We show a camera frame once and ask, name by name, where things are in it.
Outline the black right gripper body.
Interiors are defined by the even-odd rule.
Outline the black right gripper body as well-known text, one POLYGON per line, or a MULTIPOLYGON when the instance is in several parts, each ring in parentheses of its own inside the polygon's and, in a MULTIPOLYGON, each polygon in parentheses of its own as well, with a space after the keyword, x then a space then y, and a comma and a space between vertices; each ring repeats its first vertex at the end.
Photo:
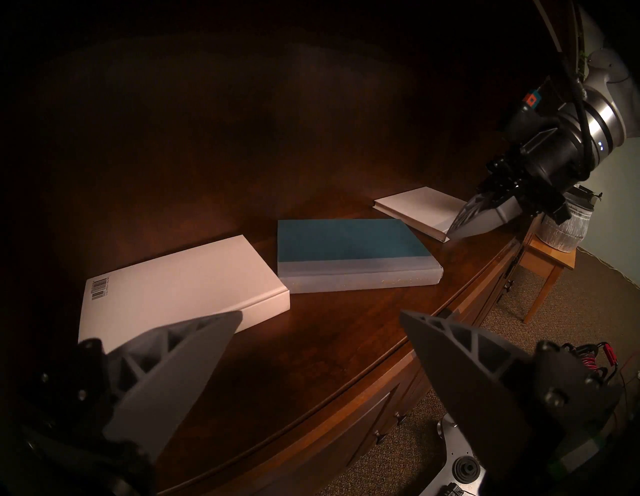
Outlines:
POLYGON ((543 213, 557 224, 571 218, 565 193, 590 174, 590 143, 567 119, 542 118, 526 139, 491 162, 486 208, 514 199, 523 213, 543 213))

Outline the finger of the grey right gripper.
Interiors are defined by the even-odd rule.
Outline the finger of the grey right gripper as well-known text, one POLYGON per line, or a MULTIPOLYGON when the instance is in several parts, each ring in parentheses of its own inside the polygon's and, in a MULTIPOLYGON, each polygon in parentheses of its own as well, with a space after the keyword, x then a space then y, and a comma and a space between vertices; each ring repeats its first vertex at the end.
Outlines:
POLYGON ((493 193, 477 193, 459 211, 454 223, 469 223, 491 207, 493 193))
POLYGON ((482 212, 469 223, 452 222, 446 236, 449 239, 465 239, 491 232, 519 217, 522 213, 523 210, 517 199, 511 196, 497 207, 491 205, 488 210, 482 212))

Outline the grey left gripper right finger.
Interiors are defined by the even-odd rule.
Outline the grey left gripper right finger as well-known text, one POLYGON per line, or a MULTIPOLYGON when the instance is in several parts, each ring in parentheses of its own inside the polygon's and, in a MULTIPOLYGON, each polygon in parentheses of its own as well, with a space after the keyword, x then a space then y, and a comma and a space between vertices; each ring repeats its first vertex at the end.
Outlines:
POLYGON ((489 474, 542 474, 559 447, 600 431, 620 401, 620 384, 552 341, 530 354, 449 319, 402 310, 399 322, 489 474))

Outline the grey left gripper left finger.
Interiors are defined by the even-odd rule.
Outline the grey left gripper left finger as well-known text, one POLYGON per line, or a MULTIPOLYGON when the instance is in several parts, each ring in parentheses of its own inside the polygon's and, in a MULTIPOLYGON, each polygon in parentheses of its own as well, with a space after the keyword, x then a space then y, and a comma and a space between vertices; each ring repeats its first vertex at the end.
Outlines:
POLYGON ((55 463, 153 463, 204 391, 241 311, 166 324, 112 351, 86 338, 36 368, 15 436, 55 463))

